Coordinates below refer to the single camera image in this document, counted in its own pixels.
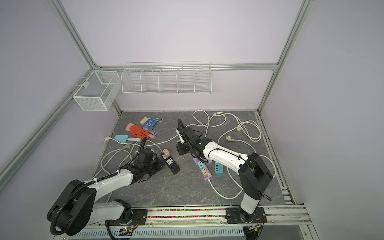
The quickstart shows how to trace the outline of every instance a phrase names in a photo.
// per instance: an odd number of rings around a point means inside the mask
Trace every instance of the blue glove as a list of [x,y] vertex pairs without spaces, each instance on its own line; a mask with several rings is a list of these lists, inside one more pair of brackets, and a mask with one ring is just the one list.
[[161,118],[147,118],[144,117],[141,119],[140,123],[144,124],[144,129],[151,131],[153,135],[156,135],[156,132],[153,131],[153,127],[155,126],[156,122],[162,122],[163,120]]

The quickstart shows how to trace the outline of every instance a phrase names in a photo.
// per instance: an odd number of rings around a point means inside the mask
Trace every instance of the white mesh basket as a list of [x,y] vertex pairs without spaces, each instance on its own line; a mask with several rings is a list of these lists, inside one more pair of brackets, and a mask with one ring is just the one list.
[[85,111],[108,111],[121,83],[116,71],[93,71],[73,98]]
[[125,68],[122,91],[127,94],[211,93],[211,70],[201,68]]

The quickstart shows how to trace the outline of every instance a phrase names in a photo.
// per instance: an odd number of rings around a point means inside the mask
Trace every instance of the orange glove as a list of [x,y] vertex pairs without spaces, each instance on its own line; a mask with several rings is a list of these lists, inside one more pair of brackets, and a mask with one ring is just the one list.
[[125,130],[127,131],[130,131],[132,133],[133,136],[135,137],[139,137],[141,139],[145,138],[145,137],[150,137],[152,139],[155,139],[156,137],[151,134],[151,131],[149,130],[144,130],[142,127],[140,127],[139,125],[135,125],[133,123],[129,123],[127,125],[127,127],[125,128]]

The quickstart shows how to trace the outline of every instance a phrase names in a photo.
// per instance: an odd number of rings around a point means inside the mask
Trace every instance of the perforated metal strip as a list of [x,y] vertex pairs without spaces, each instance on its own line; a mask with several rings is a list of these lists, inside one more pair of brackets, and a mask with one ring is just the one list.
[[[116,238],[204,238],[204,237],[238,237],[244,236],[243,228],[237,226],[229,227],[152,227],[138,228],[133,235],[119,236],[120,228],[115,228],[112,233]],[[94,228],[83,229],[69,239],[108,239],[106,229]]]

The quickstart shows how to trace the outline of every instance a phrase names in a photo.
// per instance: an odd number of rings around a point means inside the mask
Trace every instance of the gray marble tabletop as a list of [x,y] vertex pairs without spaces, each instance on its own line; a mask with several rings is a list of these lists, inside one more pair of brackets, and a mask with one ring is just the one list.
[[[157,132],[157,137],[154,142],[163,142],[176,135],[177,119],[181,118],[184,125],[188,124],[199,124],[193,117],[193,112],[123,112],[121,118],[118,120],[118,123],[114,129],[113,136],[116,134],[128,134],[130,137],[133,137],[130,132],[125,131],[125,127],[128,123],[132,122],[134,124],[140,125],[140,120],[143,117],[156,117],[163,119],[163,122],[158,122],[154,126],[154,130]],[[212,116],[213,112],[207,112],[209,116]],[[235,111],[231,112],[238,116],[241,121],[254,120],[256,117],[253,111]],[[195,117],[199,119],[202,123],[207,123],[207,115],[204,112],[195,113]],[[220,124],[224,121],[223,116],[213,117],[210,126]],[[220,135],[226,131],[236,127],[237,121],[233,116],[227,116],[226,122],[214,128],[209,128],[207,137],[217,142]],[[198,130],[205,134],[205,127],[201,126],[192,126],[194,130]],[[259,132],[258,130],[246,124],[246,127],[249,131],[250,136],[257,137]],[[257,151],[258,154],[268,156],[268,152],[264,143],[264,140],[261,139],[258,142],[252,142],[249,138],[242,132],[237,132],[236,130],[226,134],[231,136],[233,139],[241,139],[250,143]],[[180,172],[176,175],[173,175],[167,166],[164,165],[158,173],[154,174],[149,180],[141,183],[134,183],[127,187],[122,187],[115,190],[112,194],[111,200],[113,199],[122,199],[134,207],[145,207],[145,206],[155,206],[155,205],[239,205],[243,193],[241,193],[237,198],[232,200],[227,200],[219,195],[217,195],[214,190],[211,188],[208,182],[205,182],[202,178],[202,175],[192,160],[192,156],[188,153],[182,156],[179,156],[176,150],[176,142],[178,138],[175,138],[167,143],[161,144],[162,149],[167,148],[180,167]],[[252,148],[242,142],[228,142],[225,140],[225,137],[222,137],[220,145],[223,147],[229,148],[231,150],[251,154],[253,152]],[[103,153],[107,154],[112,150],[122,148],[122,144],[118,144],[114,141],[109,141],[108,145]],[[158,155],[160,150],[153,146],[150,147]],[[108,165],[105,167],[109,172],[113,172],[118,169],[119,163],[127,156],[123,151],[116,154]],[[110,157],[107,156],[104,159],[104,162],[108,161]],[[271,163],[264,159],[267,167],[273,174],[273,167]],[[210,172],[212,173],[211,182],[217,189],[219,193],[226,197],[233,197],[239,191],[240,188],[232,181],[228,175],[228,170],[225,167],[224,173],[222,175],[216,175],[214,170],[214,164],[208,166]],[[106,175],[105,172],[101,172],[97,177]],[[231,172],[231,175],[235,180],[240,183],[240,179],[235,172]],[[266,198],[262,198],[260,201],[261,205],[284,205],[284,196],[281,192],[280,186],[277,179],[273,179],[265,191],[265,194],[272,198],[272,201],[268,201]],[[102,197],[98,202],[105,202],[108,198],[108,195]]]

